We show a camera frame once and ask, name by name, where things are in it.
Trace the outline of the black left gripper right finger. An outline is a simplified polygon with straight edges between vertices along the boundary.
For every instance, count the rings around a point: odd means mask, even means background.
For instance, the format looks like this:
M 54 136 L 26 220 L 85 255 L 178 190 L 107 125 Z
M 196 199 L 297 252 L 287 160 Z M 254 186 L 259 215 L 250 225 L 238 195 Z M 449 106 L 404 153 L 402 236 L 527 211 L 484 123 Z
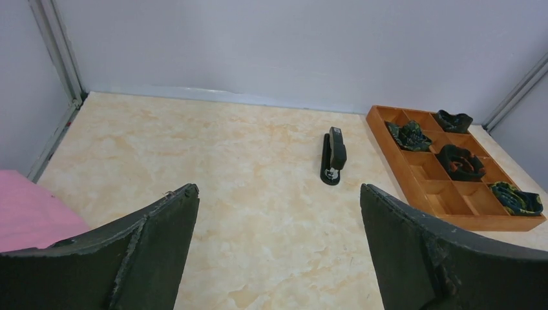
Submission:
M 372 184 L 360 206 L 385 309 L 546 309 L 547 253 L 440 220 Z

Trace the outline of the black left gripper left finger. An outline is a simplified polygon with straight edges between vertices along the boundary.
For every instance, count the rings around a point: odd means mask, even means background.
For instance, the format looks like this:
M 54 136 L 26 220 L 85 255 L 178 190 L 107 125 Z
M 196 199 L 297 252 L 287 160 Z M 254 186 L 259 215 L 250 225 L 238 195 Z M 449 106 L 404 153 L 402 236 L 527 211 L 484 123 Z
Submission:
M 172 309 L 199 189 L 158 201 L 47 248 L 1 254 L 2 309 Z

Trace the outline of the black stapler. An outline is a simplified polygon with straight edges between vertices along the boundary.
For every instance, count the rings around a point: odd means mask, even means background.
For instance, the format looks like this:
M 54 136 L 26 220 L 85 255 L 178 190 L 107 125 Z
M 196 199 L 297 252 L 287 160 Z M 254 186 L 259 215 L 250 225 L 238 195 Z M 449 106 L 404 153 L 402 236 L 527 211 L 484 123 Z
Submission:
M 340 128 L 330 127 L 329 132 L 324 135 L 321 180 L 327 185 L 338 185 L 341 180 L 340 172 L 343 170 L 346 160 L 347 153 L 342 131 Z

